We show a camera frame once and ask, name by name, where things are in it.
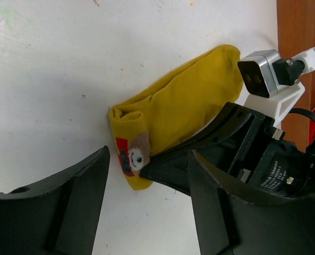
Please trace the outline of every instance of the yellow sock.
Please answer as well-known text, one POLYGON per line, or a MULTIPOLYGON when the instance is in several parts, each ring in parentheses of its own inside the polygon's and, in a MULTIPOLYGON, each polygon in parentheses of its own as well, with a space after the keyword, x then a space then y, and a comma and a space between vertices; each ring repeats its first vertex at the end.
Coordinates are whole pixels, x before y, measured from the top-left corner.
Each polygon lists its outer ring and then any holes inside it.
POLYGON ((171 71, 110 110, 110 124, 123 173, 134 190, 152 182, 139 177, 150 157, 170 149, 213 119, 242 89, 240 51, 215 48, 171 71))

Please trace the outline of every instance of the white table surface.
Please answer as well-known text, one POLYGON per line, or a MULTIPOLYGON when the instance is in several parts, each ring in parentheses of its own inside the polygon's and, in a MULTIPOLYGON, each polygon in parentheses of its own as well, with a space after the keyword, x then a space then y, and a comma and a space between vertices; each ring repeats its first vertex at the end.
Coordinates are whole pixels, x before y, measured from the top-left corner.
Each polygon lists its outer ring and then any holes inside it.
POLYGON ((108 145, 95 255, 200 253, 191 199, 131 190, 107 122, 108 107, 215 46, 277 48, 276 0, 191 2, 0 0, 0 192, 108 145))

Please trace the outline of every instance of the black cable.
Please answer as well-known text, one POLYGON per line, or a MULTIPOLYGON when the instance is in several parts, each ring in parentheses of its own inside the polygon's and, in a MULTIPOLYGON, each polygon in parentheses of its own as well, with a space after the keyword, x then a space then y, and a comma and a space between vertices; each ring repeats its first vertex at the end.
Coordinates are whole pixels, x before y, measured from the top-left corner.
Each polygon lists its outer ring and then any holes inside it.
MULTIPOLYGON (((311 112, 310 110, 306 110, 302 108, 293 108, 290 110, 290 113, 303 115, 315 123, 315 113, 311 112)), ((315 156, 315 140, 313 141, 312 144, 307 146, 306 152, 310 154, 311 156, 315 156)))

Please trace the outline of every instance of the wooden frame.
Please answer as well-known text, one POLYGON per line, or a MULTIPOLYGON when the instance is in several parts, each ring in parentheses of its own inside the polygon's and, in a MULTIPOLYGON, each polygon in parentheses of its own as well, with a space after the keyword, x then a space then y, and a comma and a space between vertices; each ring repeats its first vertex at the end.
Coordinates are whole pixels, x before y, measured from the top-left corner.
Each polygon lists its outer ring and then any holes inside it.
MULTIPOLYGON (((315 0, 277 0, 279 51, 283 58, 292 57, 315 46, 315 0)), ((315 71, 301 76, 305 93, 295 107, 314 110, 315 71)), ((309 119, 289 114, 282 122, 285 139, 305 151, 309 143, 309 119)))

